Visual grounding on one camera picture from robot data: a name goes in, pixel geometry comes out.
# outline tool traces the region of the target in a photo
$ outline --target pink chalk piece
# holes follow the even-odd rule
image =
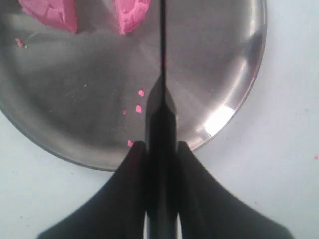
[[[23,11],[44,25],[69,30],[78,29],[74,0],[19,0]]]
[[[142,113],[142,107],[140,105],[136,105],[136,112]]]
[[[132,147],[133,146],[133,142],[132,141],[128,141],[128,147]]]
[[[115,0],[119,32],[121,35],[133,31],[145,18],[151,0]]]
[[[143,91],[143,90],[139,90],[139,95],[140,95],[141,97],[143,97],[143,96],[144,96],[144,91]]]
[[[21,39],[17,38],[15,39],[15,41],[18,47],[24,47],[24,42]]]

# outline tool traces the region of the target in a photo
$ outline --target pink fragment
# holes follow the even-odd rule
[[[132,147],[133,146],[133,142],[132,141],[128,141],[128,147]]]
[[[15,41],[16,41],[18,47],[24,47],[24,42],[21,39],[17,38],[17,39],[15,39]]]
[[[19,0],[23,11],[44,25],[77,31],[74,0]]]
[[[142,107],[140,105],[136,105],[136,112],[142,113]]]
[[[143,96],[144,96],[144,91],[143,91],[143,90],[139,90],[139,95],[140,95],[141,97],[143,97]]]
[[[151,0],[115,0],[121,35],[133,31],[145,18]]]

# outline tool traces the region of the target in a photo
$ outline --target white surface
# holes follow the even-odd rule
[[[295,238],[318,239],[319,1],[268,0],[268,9],[256,84],[233,121],[196,154],[222,185]],[[0,114],[1,239],[35,238],[110,176],[55,158]]]

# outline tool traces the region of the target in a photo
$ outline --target pink chalk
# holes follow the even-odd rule
[[[133,142],[132,141],[128,141],[128,147],[132,147],[133,146]]]
[[[140,95],[141,97],[143,97],[143,96],[144,96],[144,91],[143,91],[143,90],[139,90],[139,95]]]
[[[15,39],[15,41],[16,41],[18,47],[24,47],[24,42],[21,41],[19,38]]]
[[[136,112],[142,113],[142,107],[140,105],[136,105]]]
[[[44,25],[77,31],[74,0],[19,0],[23,11]]]
[[[137,28],[150,4],[151,0],[115,0],[120,34],[125,35]]]

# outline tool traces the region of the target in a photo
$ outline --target stainless steel plate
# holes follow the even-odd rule
[[[159,76],[159,11],[116,29],[111,2],[77,0],[79,33],[43,26],[15,0],[0,8],[0,108],[31,140],[72,162],[114,170],[144,139],[147,95]],[[266,38],[264,0],[170,0],[168,87],[178,139],[196,149],[239,109]],[[19,48],[20,38],[28,48]],[[138,95],[143,89],[145,96]]]

